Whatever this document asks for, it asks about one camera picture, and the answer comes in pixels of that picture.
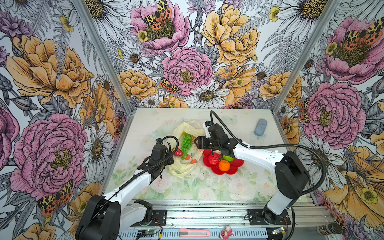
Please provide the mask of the red fake cabbage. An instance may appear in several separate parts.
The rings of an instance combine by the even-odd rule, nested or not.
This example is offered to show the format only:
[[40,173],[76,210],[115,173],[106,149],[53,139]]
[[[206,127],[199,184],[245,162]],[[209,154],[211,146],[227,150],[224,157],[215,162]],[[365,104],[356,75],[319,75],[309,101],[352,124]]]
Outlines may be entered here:
[[211,155],[209,155],[209,157],[208,157],[208,162],[212,166],[218,165],[220,160],[221,160],[221,158],[220,158],[220,155],[218,153],[211,153]]

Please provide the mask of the orange fake tangerine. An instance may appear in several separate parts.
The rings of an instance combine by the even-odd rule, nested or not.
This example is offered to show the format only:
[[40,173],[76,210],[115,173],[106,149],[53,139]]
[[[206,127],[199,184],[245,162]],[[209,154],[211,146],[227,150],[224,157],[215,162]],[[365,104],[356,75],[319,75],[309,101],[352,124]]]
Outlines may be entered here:
[[231,169],[231,163],[222,160],[218,164],[219,170],[222,172],[228,172]]

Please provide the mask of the red flower-shaped plate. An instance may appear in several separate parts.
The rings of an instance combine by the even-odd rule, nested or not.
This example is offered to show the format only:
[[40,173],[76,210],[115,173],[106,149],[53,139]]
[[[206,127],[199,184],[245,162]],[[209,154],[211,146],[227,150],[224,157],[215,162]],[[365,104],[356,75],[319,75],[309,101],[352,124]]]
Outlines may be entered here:
[[244,162],[212,150],[204,150],[203,154],[203,164],[216,175],[235,175]]

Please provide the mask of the yellowish plastic bag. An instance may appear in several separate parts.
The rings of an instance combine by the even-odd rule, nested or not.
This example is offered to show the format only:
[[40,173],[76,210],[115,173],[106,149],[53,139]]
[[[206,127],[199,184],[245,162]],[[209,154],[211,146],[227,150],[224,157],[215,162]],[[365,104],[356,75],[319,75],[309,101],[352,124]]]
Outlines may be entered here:
[[181,149],[182,146],[183,133],[190,134],[193,138],[192,147],[188,152],[187,159],[182,160],[182,157],[174,156],[174,163],[168,166],[170,174],[179,179],[190,178],[192,171],[197,167],[199,160],[203,155],[203,150],[196,147],[194,140],[198,136],[205,136],[205,130],[197,120],[183,122],[178,125],[172,132],[172,136],[177,138],[179,141],[178,149]]

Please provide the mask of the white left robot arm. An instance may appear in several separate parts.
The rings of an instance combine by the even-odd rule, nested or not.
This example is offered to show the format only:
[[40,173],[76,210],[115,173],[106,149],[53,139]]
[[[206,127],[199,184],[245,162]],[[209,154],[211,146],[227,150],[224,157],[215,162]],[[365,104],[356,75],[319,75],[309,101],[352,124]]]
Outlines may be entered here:
[[167,165],[174,163],[173,156],[178,147],[172,150],[170,144],[155,144],[151,155],[128,181],[105,196],[92,196],[76,230],[75,239],[116,240],[122,230],[145,218],[150,221],[148,212],[152,210],[151,204],[135,201],[130,207],[127,205],[142,189],[160,177]]

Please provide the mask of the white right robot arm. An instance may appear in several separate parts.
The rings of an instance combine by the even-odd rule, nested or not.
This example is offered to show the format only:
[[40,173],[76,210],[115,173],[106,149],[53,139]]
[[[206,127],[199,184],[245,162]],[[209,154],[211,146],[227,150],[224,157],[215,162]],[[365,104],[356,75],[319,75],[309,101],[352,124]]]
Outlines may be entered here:
[[251,146],[234,137],[229,137],[221,125],[206,122],[206,134],[198,136],[194,144],[198,149],[220,151],[223,156],[243,160],[275,173],[277,190],[265,205],[259,218],[276,221],[284,210],[291,207],[303,194],[309,182],[309,173],[292,151],[282,154],[269,151],[270,147]]

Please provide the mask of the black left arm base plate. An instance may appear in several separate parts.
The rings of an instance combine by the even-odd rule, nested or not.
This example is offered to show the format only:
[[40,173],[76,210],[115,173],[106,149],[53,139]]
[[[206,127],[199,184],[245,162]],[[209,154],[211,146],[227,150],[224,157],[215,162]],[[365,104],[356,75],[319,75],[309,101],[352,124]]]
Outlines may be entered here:
[[146,216],[142,221],[143,226],[150,227],[163,227],[167,221],[167,210],[150,210],[147,211]]

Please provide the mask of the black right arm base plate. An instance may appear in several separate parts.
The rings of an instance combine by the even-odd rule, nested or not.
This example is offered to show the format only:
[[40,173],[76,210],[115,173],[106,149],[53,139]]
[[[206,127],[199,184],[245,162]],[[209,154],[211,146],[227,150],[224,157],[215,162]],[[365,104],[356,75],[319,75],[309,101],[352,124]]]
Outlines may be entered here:
[[277,226],[291,225],[291,219],[287,210],[283,210],[280,215],[264,209],[248,209],[244,220],[249,221],[251,226]]

